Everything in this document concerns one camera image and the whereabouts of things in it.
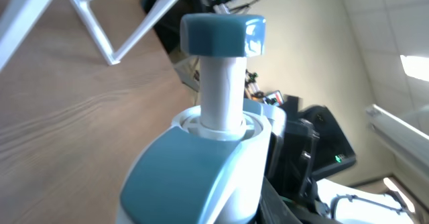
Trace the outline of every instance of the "wooden floor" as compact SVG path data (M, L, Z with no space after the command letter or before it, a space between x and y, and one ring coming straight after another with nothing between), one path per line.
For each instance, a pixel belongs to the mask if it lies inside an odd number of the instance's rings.
M144 18L138 0L92 8L116 49ZM0 223L114 223L132 161L190 105L153 31L107 66L54 0L0 73Z

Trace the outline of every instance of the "white tube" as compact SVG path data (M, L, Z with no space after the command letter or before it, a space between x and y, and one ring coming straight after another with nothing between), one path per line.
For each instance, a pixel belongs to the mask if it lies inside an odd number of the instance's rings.
M246 58L200 57L203 126L218 131L240 128L246 64Z

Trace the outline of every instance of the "white chair leg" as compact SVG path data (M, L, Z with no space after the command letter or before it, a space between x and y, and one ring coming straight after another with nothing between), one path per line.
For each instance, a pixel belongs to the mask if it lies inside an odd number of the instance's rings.
M0 19L0 71L51 0L10 0Z
M161 17L173 6L173 4L175 4L175 2L177 2L177 0L157 0L151 11L146 15L144 21L118 49L118 51L115 52L105 32L91 11L89 1L91 0L71 0L78 14L88 28L90 35L93 37L109 65L120 63L122 57L124 57L124 55L132 49L140 38L143 37L143 35L161 19Z

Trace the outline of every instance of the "white table leg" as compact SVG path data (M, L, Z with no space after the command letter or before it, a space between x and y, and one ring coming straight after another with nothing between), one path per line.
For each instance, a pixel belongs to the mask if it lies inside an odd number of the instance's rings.
M51 0L10 0L0 18L0 71Z

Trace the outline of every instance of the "blue panel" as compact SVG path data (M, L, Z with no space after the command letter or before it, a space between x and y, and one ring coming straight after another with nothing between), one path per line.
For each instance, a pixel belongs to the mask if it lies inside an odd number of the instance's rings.
M135 223L201 222L222 192L238 145L170 129L131 171L121 193L124 211Z
M197 56L251 57L263 53L265 18L259 15L185 15L180 24L183 51Z
M258 114L259 116L263 115L261 103L258 103L257 101L252 101L250 99L244 99L243 111Z

